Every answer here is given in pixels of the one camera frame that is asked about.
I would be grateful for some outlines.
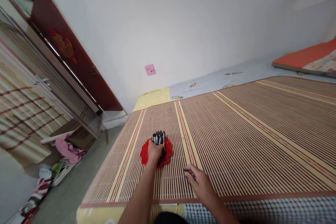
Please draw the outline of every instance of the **plaid curtain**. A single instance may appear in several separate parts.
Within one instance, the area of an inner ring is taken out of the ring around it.
[[[50,154],[39,143],[70,117],[0,50],[0,147],[23,167]]]

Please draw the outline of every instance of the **orange pillow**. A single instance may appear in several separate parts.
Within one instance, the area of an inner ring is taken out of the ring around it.
[[[335,77],[336,39],[286,54],[274,60],[272,65],[294,71]]]

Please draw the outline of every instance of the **bamboo mat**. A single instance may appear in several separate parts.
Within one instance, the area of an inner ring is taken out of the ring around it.
[[[224,201],[336,194],[336,86],[281,76],[133,112],[81,207],[126,204],[157,130],[173,155],[156,173],[155,203],[198,202],[183,174],[190,163]]]

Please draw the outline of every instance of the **door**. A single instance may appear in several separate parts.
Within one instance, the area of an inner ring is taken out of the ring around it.
[[[123,109],[52,0],[34,0],[30,20],[103,110]]]
[[[82,101],[62,76],[29,41],[0,7],[0,49],[31,77],[31,86],[38,85],[45,97],[59,104],[92,135],[100,136],[101,119]]]

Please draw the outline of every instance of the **pink note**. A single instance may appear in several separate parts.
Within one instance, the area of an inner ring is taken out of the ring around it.
[[[156,74],[156,72],[155,72],[155,68],[154,68],[154,64],[145,66],[145,70],[146,70],[147,75],[153,75],[153,74]]]

